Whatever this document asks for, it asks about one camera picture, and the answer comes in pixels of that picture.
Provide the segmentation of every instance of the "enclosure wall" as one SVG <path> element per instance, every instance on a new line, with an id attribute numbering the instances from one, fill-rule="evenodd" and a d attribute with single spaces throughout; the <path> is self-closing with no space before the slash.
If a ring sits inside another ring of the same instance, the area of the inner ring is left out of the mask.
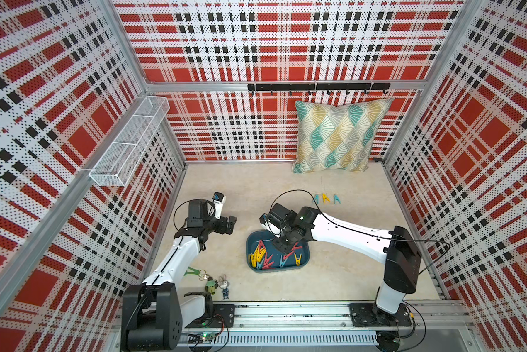
<path id="1" fill-rule="evenodd" d="M 0 280 L 138 94 L 99 2 L 0 1 Z M 0 317 L 0 351 L 102 349 L 178 172 L 158 134 L 130 186 L 78 200 Z"/>
<path id="2" fill-rule="evenodd" d="M 113 3 L 147 83 L 231 83 L 422 81 L 464 2 Z M 395 96 L 371 155 L 383 157 L 418 93 L 406 86 L 387 95 L 351 88 L 254 95 L 230 92 L 225 84 L 216 89 L 157 90 L 171 101 L 169 120 L 189 160 L 292 159 L 295 100 L 343 105 Z"/>
<path id="3" fill-rule="evenodd" d="M 527 351 L 527 1 L 482 3 L 387 168 L 487 347 Z"/>

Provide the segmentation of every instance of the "figurine keychain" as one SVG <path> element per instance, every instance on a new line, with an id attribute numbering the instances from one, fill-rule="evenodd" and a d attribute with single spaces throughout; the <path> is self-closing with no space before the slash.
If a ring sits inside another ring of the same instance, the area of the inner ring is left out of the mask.
<path id="1" fill-rule="evenodd" d="M 207 283 L 205 284 L 205 291 L 214 295 L 215 292 L 217 292 L 218 283 L 213 279 L 212 276 L 207 274 L 207 272 L 202 269 L 199 271 L 199 281 L 205 280 L 207 280 Z"/>
<path id="2" fill-rule="evenodd" d="M 218 277 L 218 286 L 222 288 L 222 299 L 228 299 L 229 291 L 228 286 L 229 282 L 226 280 L 226 275 L 223 275 L 221 277 Z"/>

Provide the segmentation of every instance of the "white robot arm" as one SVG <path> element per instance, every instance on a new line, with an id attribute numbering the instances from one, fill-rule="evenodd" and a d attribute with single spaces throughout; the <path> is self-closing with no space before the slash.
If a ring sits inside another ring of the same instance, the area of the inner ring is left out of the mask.
<path id="1" fill-rule="evenodd" d="M 209 234 L 232 234 L 237 219 L 221 216 L 225 201 L 225 195 L 218 192 L 212 201 L 189 201 L 185 225 L 174 235 L 162 263 L 140 285 L 127 287 L 122 297 L 122 351 L 173 350 L 184 327 L 193 320 L 213 317 L 210 293 L 188 293 L 180 303 L 177 287 L 190 263 L 205 249 Z M 214 208 L 213 214 L 207 204 Z M 156 311 L 143 313 L 152 302 L 156 302 Z"/>
<path id="2" fill-rule="evenodd" d="M 299 213 L 275 203 L 260 217 L 264 229 L 273 233 L 275 248 L 288 254 L 298 241 L 324 241 L 360 252 L 385 265 L 385 277 L 377 292 L 375 314 L 394 315 L 402 299 L 416 291 L 422 257 L 404 228 L 393 231 L 370 229 L 337 219 L 310 207 Z"/>

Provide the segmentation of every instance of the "green clothespin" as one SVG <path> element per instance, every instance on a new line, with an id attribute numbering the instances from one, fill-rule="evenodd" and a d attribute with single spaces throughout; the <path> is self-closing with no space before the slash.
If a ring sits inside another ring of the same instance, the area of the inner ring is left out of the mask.
<path id="1" fill-rule="evenodd" d="M 199 273 L 201 272 L 200 270 L 197 270 L 197 269 L 193 269 L 191 266 L 188 266 L 188 269 L 189 270 L 192 270 L 192 271 L 185 271 L 185 274 L 183 274 L 183 276 L 187 275 L 187 274 L 191 274 L 191 275 L 197 275 L 199 276 Z"/>

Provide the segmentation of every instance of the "throw pillow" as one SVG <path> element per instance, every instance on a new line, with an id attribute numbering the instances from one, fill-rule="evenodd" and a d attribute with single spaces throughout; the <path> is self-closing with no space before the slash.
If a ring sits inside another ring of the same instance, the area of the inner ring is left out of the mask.
<path id="1" fill-rule="evenodd" d="M 380 122 L 394 98 L 331 106 L 296 101 L 297 161 L 293 172 L 343 168 L 362 172 Z"/>

